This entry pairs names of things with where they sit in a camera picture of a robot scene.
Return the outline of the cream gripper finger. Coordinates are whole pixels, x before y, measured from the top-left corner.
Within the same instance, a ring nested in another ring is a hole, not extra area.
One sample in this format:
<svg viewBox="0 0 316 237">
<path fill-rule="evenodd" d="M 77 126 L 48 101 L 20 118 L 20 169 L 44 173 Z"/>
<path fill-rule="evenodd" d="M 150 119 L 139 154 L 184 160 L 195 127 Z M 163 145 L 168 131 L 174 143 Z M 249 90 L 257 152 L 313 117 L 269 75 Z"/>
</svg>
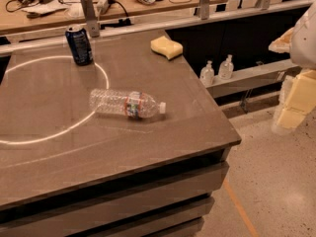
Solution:
<svg viewBox="0 0 316 237">
<path fill-rule="evenodd" d="M 279 38 L 275 39 L 269 45 L 269 51 L 276 53 L 289 53 L 291 37 L 293 33 L 293 28 L 287 30 Z"/>
<path fill-rule="evenodd" d="M 316 71 L 303 69 L 295 77 L 286 76 L 278 100 L 272 131 L 277 134 L 295 131 L 316 108 Z"/>
</svg>

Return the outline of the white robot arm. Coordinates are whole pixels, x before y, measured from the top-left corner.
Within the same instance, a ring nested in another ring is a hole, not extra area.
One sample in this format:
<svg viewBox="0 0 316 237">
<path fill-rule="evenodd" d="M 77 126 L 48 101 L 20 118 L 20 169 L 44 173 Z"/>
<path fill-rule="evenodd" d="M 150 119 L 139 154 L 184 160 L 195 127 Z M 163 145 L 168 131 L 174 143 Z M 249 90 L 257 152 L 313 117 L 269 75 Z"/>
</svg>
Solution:
<svg viewBox="0 0 316 237">
<path fill-rule="evenodd" d="M 273 117 L 272 131 L 287 134 L 316 108 L 316 2 L 293 28 L 269 45 L 269 50 L 288 52 L 291 62 L 301 68 L 295 77 L 285 77 Z"/>
</svg>

